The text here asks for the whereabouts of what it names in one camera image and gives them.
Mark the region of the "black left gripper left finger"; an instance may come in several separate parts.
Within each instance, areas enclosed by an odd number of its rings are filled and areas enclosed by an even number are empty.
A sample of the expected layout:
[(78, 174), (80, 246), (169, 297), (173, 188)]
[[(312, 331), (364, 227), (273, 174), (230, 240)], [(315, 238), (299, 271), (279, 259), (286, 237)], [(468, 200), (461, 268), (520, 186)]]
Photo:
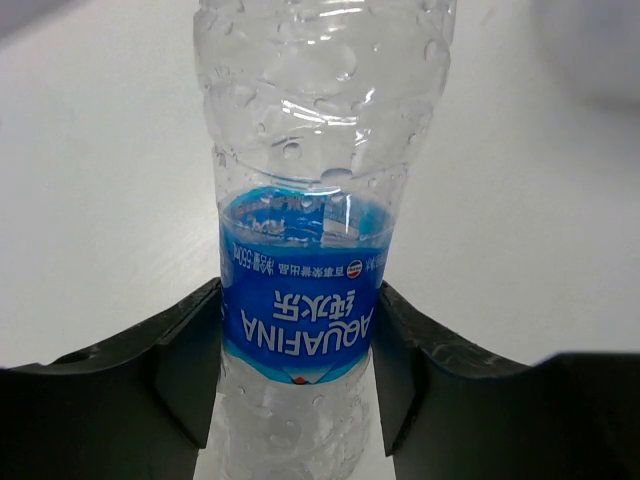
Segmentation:
[(221, 283), (51, 364), (1, 372), (5, 479), (190, 479), (206, 447)]

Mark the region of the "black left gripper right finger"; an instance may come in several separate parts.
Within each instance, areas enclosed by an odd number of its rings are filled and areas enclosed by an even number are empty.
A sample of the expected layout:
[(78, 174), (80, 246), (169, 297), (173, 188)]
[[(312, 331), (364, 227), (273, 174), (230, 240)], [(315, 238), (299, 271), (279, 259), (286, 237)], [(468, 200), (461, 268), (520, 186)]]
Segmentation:
[(561, 353), (527, 366), (381, 288), (373, 360), (399, 479), (635, 479), (639, 357)]

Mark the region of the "Aquafina bottle white cap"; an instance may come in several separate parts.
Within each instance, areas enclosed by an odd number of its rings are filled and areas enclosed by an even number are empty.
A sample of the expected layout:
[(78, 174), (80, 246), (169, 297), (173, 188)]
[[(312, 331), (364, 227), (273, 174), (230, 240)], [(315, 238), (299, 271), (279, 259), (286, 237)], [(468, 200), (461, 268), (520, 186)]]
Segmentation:
[(203, 1), (223, 479), (346, 479), (408, 171), (450, 67), (452, 1)]

